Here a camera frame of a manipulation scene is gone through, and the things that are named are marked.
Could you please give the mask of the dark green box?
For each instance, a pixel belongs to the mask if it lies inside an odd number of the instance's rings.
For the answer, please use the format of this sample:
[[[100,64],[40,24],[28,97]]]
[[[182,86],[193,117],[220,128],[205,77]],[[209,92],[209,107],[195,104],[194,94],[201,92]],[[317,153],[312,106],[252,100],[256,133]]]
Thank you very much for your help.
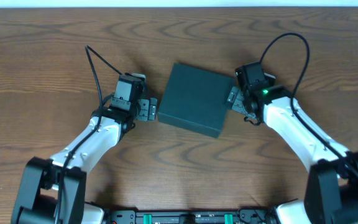
[[[218,138],[233,86],[233,77],[176,63],[162,96],[158,121]]]

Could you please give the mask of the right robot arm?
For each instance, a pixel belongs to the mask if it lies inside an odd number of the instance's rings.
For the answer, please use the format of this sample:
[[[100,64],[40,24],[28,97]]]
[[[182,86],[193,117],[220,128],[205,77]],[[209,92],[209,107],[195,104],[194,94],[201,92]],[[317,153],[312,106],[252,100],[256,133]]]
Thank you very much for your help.
[[[261,63],[235,72],[239,85],[232,88],[228,107],[254,126],[272,128],[308,171],[304,199],[277,205],[267,223],[358,223],[358,152],[329,137]]]

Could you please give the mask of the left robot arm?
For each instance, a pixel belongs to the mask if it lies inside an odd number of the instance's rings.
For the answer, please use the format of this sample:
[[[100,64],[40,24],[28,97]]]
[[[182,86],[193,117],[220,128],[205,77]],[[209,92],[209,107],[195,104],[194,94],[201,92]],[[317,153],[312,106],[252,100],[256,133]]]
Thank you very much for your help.
[[[25,166],[11,223],[108,223],[107,211],[85,201],[86,179],[103,155],[135,121],[153,121],[157,99],[146,98],[146,77],[119,76],[116,90],[91,115],[89,125],[49,159],[33,157]]]

